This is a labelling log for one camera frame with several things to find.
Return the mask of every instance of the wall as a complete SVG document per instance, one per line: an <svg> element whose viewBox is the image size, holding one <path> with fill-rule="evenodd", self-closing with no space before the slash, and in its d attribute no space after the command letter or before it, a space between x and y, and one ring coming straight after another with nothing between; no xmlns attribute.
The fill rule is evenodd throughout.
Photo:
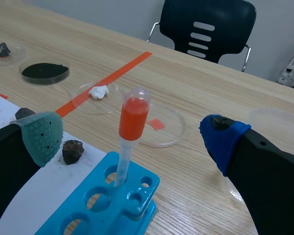
<svg viewBox="0 0 294 235"><path fill-rule="evenodd" d="M32 0L54 12L146 40L152 25L160 20L164 0ZM257 19L248 41L251 46L246 72L274 80L294 55L294 0L250 0ZM157 29L151 39L165 47L173 42ZM246 50L225 55L220 64L240 70Z"/></svg>

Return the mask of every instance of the white paper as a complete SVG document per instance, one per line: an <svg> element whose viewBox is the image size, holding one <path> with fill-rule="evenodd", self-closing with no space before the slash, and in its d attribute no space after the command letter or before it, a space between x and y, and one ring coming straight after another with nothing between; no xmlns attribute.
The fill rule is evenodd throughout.
<svg viewBox="0 0 294 235"><path fill-rule="evenodd" d="M15 119L19 107L0 97L0 129ZM63 142L79 140L64 132ZM83 142L80 160L63 162L61 149L21 188L0 220L0 235L33 235L106 155Z"/></svg>

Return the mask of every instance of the white cotton ball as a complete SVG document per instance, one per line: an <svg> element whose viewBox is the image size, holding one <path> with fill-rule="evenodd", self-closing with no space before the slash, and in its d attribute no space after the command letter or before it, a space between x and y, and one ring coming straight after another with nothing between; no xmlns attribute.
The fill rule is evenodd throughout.
<svg viewBox="0 0 294 235"><path fill-rule="evenodd" d="M94 99L102 99L106 94L109 94L109 89L107 86L93 87L88 94Z"/></svg>

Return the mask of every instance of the textured rubber pad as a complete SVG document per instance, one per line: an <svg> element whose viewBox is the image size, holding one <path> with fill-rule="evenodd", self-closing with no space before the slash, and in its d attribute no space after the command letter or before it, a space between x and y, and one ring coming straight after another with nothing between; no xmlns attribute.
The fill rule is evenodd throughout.
<svg viewBox="0 0 294 235"><path fill-rule="evenodd" d="M44 112L12 123L21 127L24 145L34 162L44 167L60 148L63 137L61 117L53 112Z"/></svg>

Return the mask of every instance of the chair leg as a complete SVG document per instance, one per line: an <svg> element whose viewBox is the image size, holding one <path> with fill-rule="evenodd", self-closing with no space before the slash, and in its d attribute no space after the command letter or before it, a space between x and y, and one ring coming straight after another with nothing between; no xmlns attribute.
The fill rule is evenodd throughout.
<svg viewBox="0 0 294 235"><path fill-rule="evenodd" d="M250 54L250 51L251 51L251 48L248 45L245 45L245 47L248 49L248 52L247 52L247 55L246 55L246 58L245 58L245 61L244 61L242 72L245 72L245 69L246 69L246 66L247 66L247 63L248 63L248 59L249 59L249 54Z"/></svg>
<svg viewBox="0 0 294 235"><path fill-rule="evenodd" d="M147 42L149 42L150 41L150 38L151 38L151 36L152 36L152 33L153 33L153 31L154 31L154 29L155 29L155 27L157 26L157 25L159 25L160 23L159 22L157 22L157 23L155 23L154 25L153 25L153 27L152 27L152 30L151 30L151 32L150 32L150 34L149 34L149 37L148 37L148 40L147 40Z"/></svg>

